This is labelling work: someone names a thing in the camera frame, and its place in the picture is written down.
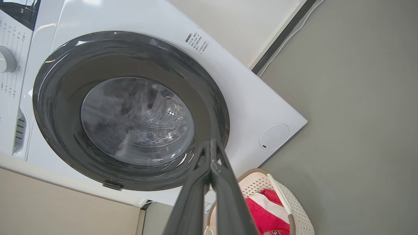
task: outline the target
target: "white washing machine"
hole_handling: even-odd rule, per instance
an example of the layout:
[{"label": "white washing machine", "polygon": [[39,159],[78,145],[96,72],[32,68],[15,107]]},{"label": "white washing machine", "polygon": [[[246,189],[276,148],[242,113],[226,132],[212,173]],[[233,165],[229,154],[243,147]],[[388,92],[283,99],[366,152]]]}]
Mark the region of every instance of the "white washing machine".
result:
[{"label": "white washing machine", "polygon": [[240,176],[307,122],[164,0],[0,9],[0,151],[46,181],[174,205],[201,142],[220,140]]}]

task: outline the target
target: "white dial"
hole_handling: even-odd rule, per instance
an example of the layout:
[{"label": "white dial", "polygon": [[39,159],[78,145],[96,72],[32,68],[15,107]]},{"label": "white dial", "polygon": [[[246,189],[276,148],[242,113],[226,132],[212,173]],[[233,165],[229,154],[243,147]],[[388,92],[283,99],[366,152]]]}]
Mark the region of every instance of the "white dial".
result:
[{"label": "white dial", "polygon": [[4,46],[0,46],[0,73],[11,73],[16,70],[16,58]]}]

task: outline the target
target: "laundry basket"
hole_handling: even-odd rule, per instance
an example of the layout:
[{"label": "laundry basket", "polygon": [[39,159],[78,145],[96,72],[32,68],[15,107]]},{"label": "laundry basket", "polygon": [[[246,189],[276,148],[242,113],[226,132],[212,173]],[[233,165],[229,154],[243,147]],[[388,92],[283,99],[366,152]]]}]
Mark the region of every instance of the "laundry basket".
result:
[{"label": "laundry basket", "polygon": [[[288,188],[277,182],[273,176],[262,169],[253,169],[247,171],[238,179],[242,195],[244,198],[250,197],[263,189],[274,190],[283,207],[286,209],[290,224],[291,235],[314,235],[314,227],[302,208],[299,201],[290,192]],[[205,230],[205,235],[208,232],[216,235],[216,204],[213,204],[208,213],[208,220]]]}]

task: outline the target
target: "sticker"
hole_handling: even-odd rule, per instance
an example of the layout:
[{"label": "sticker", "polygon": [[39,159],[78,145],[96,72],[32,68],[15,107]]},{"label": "sticker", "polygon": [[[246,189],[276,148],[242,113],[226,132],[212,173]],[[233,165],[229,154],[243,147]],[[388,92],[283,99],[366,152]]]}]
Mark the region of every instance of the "sticker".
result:
[{"label": "sticker", "polygon": [[212,203],[205,202],[205,206],[203,208],[203,212],[205,212],[205,214],[209,213],[210,208],[212,207],[212,205],[213,205]]},{"label": "sticker", "polygon": [[200,54],[202,54],[209,45],[209,41],[198,33],[189,33],[185,41]]}]

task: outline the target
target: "red and white garment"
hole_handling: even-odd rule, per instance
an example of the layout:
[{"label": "red and white garment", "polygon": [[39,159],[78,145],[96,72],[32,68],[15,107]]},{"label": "red and white garment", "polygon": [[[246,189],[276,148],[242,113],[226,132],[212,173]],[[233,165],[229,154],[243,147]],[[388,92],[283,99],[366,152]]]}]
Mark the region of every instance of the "red and white garment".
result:
[{"label": "red and white garment", "polygon": [[264,189],[245,201],[260,235],[290,235],[288,213],[276,192]]}]

